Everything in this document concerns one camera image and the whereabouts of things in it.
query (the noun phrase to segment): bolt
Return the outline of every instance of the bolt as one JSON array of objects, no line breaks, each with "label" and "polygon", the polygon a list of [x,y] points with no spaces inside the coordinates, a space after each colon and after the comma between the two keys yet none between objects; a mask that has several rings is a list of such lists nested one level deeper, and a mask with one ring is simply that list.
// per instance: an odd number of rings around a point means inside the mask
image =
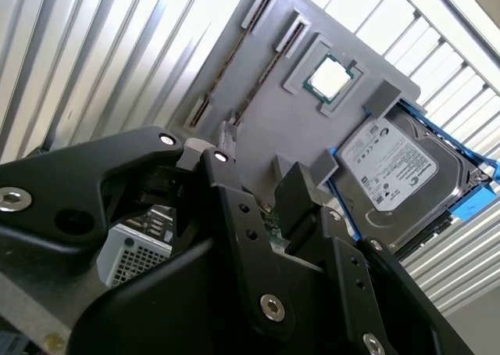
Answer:
[{"label": "bolt", "polygon": [[10,192],[2,197],[2,201],[8,204],[15,204],[21,201],[21,195],[19,193]]},{"label": "bolt", "polygon": [[340,221],[342,219],[341,215],[337,213],[335,210],[330,211],[330,215],[334,218],[336,221]]},{"label": "bolt", "polygon": [[385,355],[385,350],[375,335],[366,333],[362,337],[362,341],[365,343],[370,355]]},{"label": "bolt", "polygon": [[175,140],[174,140],[173,138],[171,138],[171,137],[170,137],[169,135],[167,135],[167,134],[161,134],[161,135],[159,136],[159,139],[160,139],[163,143],[165,143],[165,144],[167,144],[167,145],[174,145],[174,144],[175,144]]},{"label": "bolt", "polygon": [[59,351],[64,347],[64,339],[59,334],[49,334],[44,339],[44,347],[47,351]]},{"label": "bolt", "polygon": [[370,244],[376,249],[378,252],[382,251],[382,246],[380,245],[379,242],[377,242],[375,239],[370,240]]},{"label": "bolt", "polygon": [[0,211],[19,212],[31,205],[31,195],[21,188],[0,188]]},{"label": "bolt", "polygon": [[283,303],[274,295],[265,294],[260,298],[260,308],[271,321],[282,322],[284,320]]},{"label": "bolt", "polygon": [[227,157],[224,154],[222,154],[221,152],[215,152],[213,154],[216,156],[216,158],[219,161],[222,161],[222,162],[226,162],[227,161]]}]

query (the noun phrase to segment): power supply vent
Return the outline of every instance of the power supply vent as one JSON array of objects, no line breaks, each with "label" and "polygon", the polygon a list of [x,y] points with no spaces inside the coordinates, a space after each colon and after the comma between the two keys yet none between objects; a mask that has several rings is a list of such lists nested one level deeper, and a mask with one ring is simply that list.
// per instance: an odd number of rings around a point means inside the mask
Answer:
[{"label": "power supply vent", "polygon": [[160,255],[142,246],[139,246],[136,252],[125,249],[116,269],[111,287],[117,287],[165,260],[166,257],[164,255]]}]

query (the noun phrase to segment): hard drive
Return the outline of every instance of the hard drive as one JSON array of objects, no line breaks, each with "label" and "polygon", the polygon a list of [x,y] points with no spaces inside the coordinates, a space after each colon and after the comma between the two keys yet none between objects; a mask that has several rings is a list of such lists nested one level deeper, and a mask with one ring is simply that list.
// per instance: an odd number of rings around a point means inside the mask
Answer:
[{"label": "hard drive", "polygon": [[478,189],[495,197],[476,161],[404,106],[369,117],[334,155],[330,186],[348,219],[393,252]]}]

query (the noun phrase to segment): hard drive label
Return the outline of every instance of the hard drive label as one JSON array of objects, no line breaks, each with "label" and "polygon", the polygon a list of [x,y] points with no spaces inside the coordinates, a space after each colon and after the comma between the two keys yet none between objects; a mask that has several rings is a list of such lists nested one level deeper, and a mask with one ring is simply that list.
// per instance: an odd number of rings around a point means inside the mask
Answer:
[{"label": "hard drive label", "polygon": [[396,209],[438,171],[437,164],[388,120],[368,120],[341,158],[379,211]]}]

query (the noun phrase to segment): metal panel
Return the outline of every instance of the metal panel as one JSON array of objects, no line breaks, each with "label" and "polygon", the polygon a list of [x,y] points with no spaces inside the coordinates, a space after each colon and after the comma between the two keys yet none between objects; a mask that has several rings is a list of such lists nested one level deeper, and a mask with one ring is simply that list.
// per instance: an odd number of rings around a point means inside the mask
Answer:
[{"label": "metal panel", "polygon": [[166,126],[239,0],[0,0],[0,162]]}]

